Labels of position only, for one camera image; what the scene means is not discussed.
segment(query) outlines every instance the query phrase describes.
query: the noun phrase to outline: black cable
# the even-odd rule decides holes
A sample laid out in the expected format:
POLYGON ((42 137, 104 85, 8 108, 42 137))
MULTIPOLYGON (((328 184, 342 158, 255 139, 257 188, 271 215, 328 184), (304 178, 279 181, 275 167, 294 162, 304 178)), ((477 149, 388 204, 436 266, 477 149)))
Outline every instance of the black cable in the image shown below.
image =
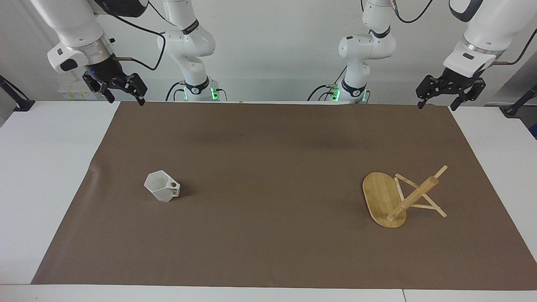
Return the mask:
POLYGON ((130 25, 130 26, 132 26, 132 27, 134 27, 134 28, 138 28, 138 29, 141 30, 141 31, 145 31, 145 32, 148 32, 148 33, 152 33, 152 34, 157 35, 157 36, 159 36, 159 37, 162 38, 162 40, 163 40, 164 42, 162 43, 161 55, 158 57, 157 63, 155 64, 154 67, 149 67, 147 64, 145 64, 145 63, 143 63, 143 62, 141 62, 141 61, 139 61, 139 60, 137 60, 137 59, 133 59, 133 58, 131 58, 131 61, 136 62, 136 63, 138 63, 138 64, 140 64, 140 65, 146 67, 146 68, 149 69, 149 70, 152 70, 152 71, 157 70, 158 65, 161 63, 162 56, 164 55, 164 49, 166 48, 166 37, 164 37, 164 35, 161 34, 161 33, 157 33, 157 32, 154 32, 154 31, 152 31, 152 30, 149 30, 149 29, 147 29, 147 28, 143 28, 143 27, 141 27, 141 26, 138 26, 138 25, 136 25, 136 24, 134 24, 134 23, 131 23, 131 22, 129 22, 129 21, 127 21, 127 20, 125 20, 125 19, 119 17, 118 15, 116 15, 116 14, 113 13, 113 12, 111 12, 109 9, 107 9, 107 8, 106 8, 105 6, 103 6, 103 5, 102 5, 101 7, 103 8, 103 10, 104 10, 107 14, 109 14, 110 16, 116 18, 117 20, 120 20, 121 22, 126 23, 126 24, 128 24, 128 25, 130 25))
POLYGON ((4 81, 9 85, 11 86, 13 89, 15 89, 18 93, 20 93, 24 98, 26 98, 27 100, 30 100, 26 94, 24 94, 24 92, 22 92, 17 86, 15 86, 13 83, 11 83, 7 78, 4 78, 4 81))
POLYGON ((181 85, 181 82, 177 82, 175 84, 173 84, 171 87, 170 87, 170 90, 168 90, 168 94, 166 95, 166 99, 164 100, 165 102, 168 101, 168 98, 170 97, 170 94, 171 94, 171 91, 175 88, 175 86, 177 85, 181 85))
POLYGON ((532 36, 529 38, 528 42, 526 43, 526 46, 524 47, 524 49, 522 50, 522 53, 520 53, 518 58, 514 62, 507 62, 506 65, 515 65, 516 63, 518 63, 518 61, 520 61, 520 59, 522 59, 522 57, 526 53, 526 50, 528 50, 528 47, 531 44, 533 38, 535 37, 535 34, 537 34, 537 28, 535 29, 535 31, 533 31, 532 36))
POLYGON ((399 19, 401 22, 403 22, 403 23, 407 23, 407 24, 409 24, 409 23, 414 23, 414 22, 416 22, 419 18, 421 18, 421 17, 423 16, 423 14, 425 14, 425 12, 426 12, 427 9, 429 8, 429 6, 431 6, 431 3, 433 3, 433 0, 429 0, 429 3, 427 3, 427 6, 423 9, 422 13, 419 14, 419 16, 416 17, 416 19, 414 19, 414 20, 412 20, 412 21, 406 21, 406 20, 403 20, 403 18, 401 18, 401 16, 399 16, 399 11, 398 11, 398 10, 395 11, 395 15, 396 15, 396 16, 398 17, 398 19, 399 19))
POLYGON ((309 97, 308 97, 308 101, 311 99, 311 97, 312 97, 317 91, 319 91, 319 89, 323 89, 323 88, 326 88, 326 85, 321 85, 321 86, 315 88, 315 90, 311 93, 311 95, 309 95, 309 97))
POLYGON ((334 82, 334 85, 337 84, 337 81, 339 81, 339 79, 341 78, 341 76, 343 75, 343 73, 347 70, 347 66, 345 66, 345 68, 343 68, 343 70, 341 71, 341 73, 339 74, 339 76, 337 77, 336 81, 334 82))
POLYGON ((331 94, 332 94, 332 91, 325 92, 325 93, 321 94, 321 96, 319 97, 318 100, 321 100, 321 98, 322 98, 323 96, 325 96, 325 95, 326 95, 326 96, 324 97, 324 100, 326 100, 326 97, 327 97, 328 95, 331 95, 331 94))
POLYGON ((226 93, 225 90, 223 89, 217 89, 217 91, 223 91, 224 92, 224 95, 226 96, 226 102, 228 101, 228 94, 226 93))
POLYGON ((166 19, 162 14, 161 12, 158 11, 158 9, 153 5, 153 3, 151 3, 150 1, 147 1, 147 3, 153 8, 153 10, 166 22, 168 22, 169 24, 177 27, 177 25, 173 24, 172 22, 168 21, 168 19, 166 19))
POLYGON ((185 92, 184 89, 177 89, 176 91, 173 92, 173 101, 175 102, 175 94, 177 93, 177 91, 182 91, 182 92, 185 92))

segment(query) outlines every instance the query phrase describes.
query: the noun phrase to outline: white wall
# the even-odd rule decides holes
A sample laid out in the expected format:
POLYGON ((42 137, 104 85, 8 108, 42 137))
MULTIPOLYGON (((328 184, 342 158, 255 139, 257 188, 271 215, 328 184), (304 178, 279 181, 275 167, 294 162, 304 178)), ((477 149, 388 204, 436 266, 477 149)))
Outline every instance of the white wall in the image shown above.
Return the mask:
MULTIPOLYGON (((153 0, 163 11, 162 3, 153 0)), ((418 15, 427 0, 400 1, 403 18, 418 15)), ((216 38, 213 56, 204 58, 211 77, 220 82, 232 100, 304 100, 314 87, 333 82, 345 66, 337 52, 342 37, 367 33, 361 22, 357 0, 195 0, 194 9, 203 26, 216 38)), ((159 51, 156 37, 129 27, 110 16, 98 17, 109 38, 114 37, 118 56, 133 56, 149 65, 159 51)), ((48 65, 46 53, 57 37, 37 17, 29 0, 0 1, 0 73, 17 82, 36 99, 59 99, 58 79, 71 81, 71 74, 57 75, 48 65)), ((172 26, 151 10, 131 21, 165 31, 172 26)), ((537 18, 524 29, 504 54, 514 59, 537 27, 537 18)), ((395 16, 392 33, 396 54, 385 60, 370 61, 372 77, 368 88, 371 103, 415 104, 415 88, 427 74, 439 76, 442 63, 466 30, 466 25, 449 12, 446 0, 433 2, 424 17, 410 25, 395 16)), ((528 50, 535 53, 537 42, 528 50)), ((495 93, 525 63, 493 67, 484 74, 488 86, 474 105, 494 100, 495 93)), ((162 100, 169 86, 182 79, 179 69, 167 57, 157 71, 124 62, 127 73, 139 73, 149 91, 147 99, 162 100)), ((431 103, 449 104, 445 96, 431 103)))
POLYGON ((2 126, 15 107, 15 102, 13 102, 7 95, 4 97, 3 91, 0 91, 0 93, 2 93, 0 96, 0 126, 2 126))

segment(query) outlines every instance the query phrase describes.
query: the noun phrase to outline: white table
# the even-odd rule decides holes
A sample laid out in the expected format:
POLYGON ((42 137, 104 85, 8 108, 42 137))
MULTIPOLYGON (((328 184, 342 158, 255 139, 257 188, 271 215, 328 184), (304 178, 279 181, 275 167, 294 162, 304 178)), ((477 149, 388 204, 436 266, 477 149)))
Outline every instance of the white table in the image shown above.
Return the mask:
MULTIPOLYGON (((117 107, 37 102, 0 128, 0 301, 537 301, 537 291, 28 285, 117 107)), ((537 258, 537 142, 496 108, 461 107, 454 117, 537 258)))

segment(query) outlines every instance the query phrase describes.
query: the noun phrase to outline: black mount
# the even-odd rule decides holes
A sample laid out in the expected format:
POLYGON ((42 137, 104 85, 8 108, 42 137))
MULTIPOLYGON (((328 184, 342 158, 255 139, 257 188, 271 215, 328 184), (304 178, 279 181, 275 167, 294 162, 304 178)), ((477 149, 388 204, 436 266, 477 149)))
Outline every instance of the black mount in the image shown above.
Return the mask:
POLYGON ((464 102, 476 100, 487 86, 479 77, 483 72, 484 70, 467 78, 446 68, 439 78, 427 75, 416 88, 416 95, 423 100, 418 103, 418 107, 422 109, 430 98, 439 95, 459 95, 450 106, 452 111, 457 110, 464 102))
POLYGON ((531 88, 525 95, 523 95, 516 103, 506 107, 500 107, 503 114, 508 118, 513 118, 517 114, 520 107, 524 106, 530 99, 537 97, 537 85, 531 88))
POLYGON ((17 107, 13 109, 14 112, 26 112, 35 104, 32 99, 23 99, 16 93, 13 88, 6 82, 4 77, 0 75, 0 86, 4 91, 17 103, 17 107))

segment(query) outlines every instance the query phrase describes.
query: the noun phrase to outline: wooden stand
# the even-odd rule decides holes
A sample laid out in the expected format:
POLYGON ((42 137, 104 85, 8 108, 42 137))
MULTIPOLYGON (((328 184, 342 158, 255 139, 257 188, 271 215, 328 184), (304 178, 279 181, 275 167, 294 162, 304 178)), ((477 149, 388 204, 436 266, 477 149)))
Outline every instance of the wooden stand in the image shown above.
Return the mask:
POLYGON ((383 227, 400 227, 405 223, 407 219, 406 211, 410 207, 435 210, 442 217, 447 217, 447 214, 427 195, 438 184, 438 178, 446 169, 447 166, 443 166, 434 176, 429 177, 421 185, 417 185, 399 174, 396 174, 395 178, 381 172, 367 175, 364 179, 363 188, 367 207, 373 220, 383 227), (406 198, 401 191, 399 179, 415 188, 414 192, 406 198), (416 204, 422 197, 427 200, 429 205, 416 204))

